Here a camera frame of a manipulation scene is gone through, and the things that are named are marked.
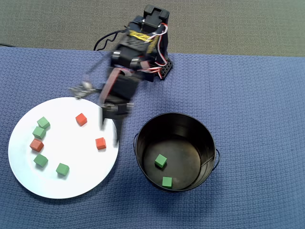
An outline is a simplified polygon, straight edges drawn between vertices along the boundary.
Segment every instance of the white plate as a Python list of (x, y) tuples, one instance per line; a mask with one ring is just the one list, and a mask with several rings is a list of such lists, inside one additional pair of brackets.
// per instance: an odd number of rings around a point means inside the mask
[[(114, 165), (119, 144), (114, 144), (116, 129), (112, 120), (105, 120), (105, 128), (100, 130), (100, 112), (98, 105), (72, 97), (49, 100), (27, 112), (9, 142), (10, 167), (19, 182), (39, 196), (55, 199), (81, 195), (102, 182)], [(75, 120), (80, 113), (87, 117), (83, 126)], [(38, 153), (30, 144), (37, 121), (43, 116), (51, 126)], [(95, 139), (100, 137), (106, 141), (104, 150), (96, 148)], [(49, 160), (43, 168), (33, 161), (37, 154)], [(59, 163), (70, 167), (65, 177), (56, 172)]]

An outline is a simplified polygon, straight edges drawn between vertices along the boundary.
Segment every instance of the blue textured mat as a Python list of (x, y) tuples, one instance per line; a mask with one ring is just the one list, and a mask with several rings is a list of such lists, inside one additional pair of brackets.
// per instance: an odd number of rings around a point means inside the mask
[[(104, 54), (0, 48), (0, 228), (304, 228), (305, 58), (171, 54), (168, 78), (138, 88), (101, 184), (64, 200), (27, 191), (9, 166), (13, 128), (34, 106), (70, 96)], [(106, 64), (92, 73), (96, 86)], [(141, 126), (164, 112), (200, 120), (222, 153), (206, 182), (185, 193), (154, 188), (132, 150)]]

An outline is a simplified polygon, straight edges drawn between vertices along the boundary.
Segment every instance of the yellow label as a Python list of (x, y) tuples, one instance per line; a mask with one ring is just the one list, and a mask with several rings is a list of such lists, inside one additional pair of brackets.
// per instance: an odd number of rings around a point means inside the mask
[(148, 36), (144, 33), (136, 32), (134, 30), (129, 30), (129, 35), (136, 37), (137, 39), (142, 40), (142, 41), (146, 41), (148, 38), (150, 38), (150, 36)]

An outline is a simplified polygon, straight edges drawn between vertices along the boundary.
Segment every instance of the black bucket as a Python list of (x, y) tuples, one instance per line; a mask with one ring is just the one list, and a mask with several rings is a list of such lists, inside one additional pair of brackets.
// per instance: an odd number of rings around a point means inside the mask
[[(134, 137), (133, 147), (146, 178), (167, 192), (198, 187), (220, 160), (218, 154), (214, 167), (218, 150), (208, 129), (198, 120), (180, 113), (152, 118)], [(167, 158), (162, 169), (154, 163), (159, 154)], [(162, 186), (163, 177), (172, 177), (172, 188)]]

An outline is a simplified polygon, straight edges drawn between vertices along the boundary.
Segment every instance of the green cube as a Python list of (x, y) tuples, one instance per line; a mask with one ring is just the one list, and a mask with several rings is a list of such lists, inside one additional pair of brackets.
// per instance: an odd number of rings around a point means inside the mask
[(58, 167), (56, 169), (57, 173), (62, 174), (64, 176), (67, 175), (68, 171), (69, 171), (69, 166), (64, 165), (62, 163), (59, 163), (59, 165), (58, 165)]
[(162, 186), (166, 188), (172, 188), (172, 178), (163, 177)]
[(40, 120), (37, 121), (39, 127), (45, 129), (50, 126), (50, 123), (45, 117), (42, 117)]
[(37, 165), (40, 165), (41, 167), (44, 167), (46, 165), (46, 163), (48, 162), (48, 159), (41, 155), (41, 154), (38, 154), (35, 159), (34, 159), (34, 162), (37, 164)]
[(154, 161), (154, 163), (159, 166), (160, 168), (163, 168), (163, 166), (166, 163), (167, 158), (164, 157), (163, 155), (159, 154), (156, 158), (156, 160)]
[(43, 137), (46, 135), (46, 130), (37, 126), (33, 131), (33, 135), (39, 139), (43, 139)]

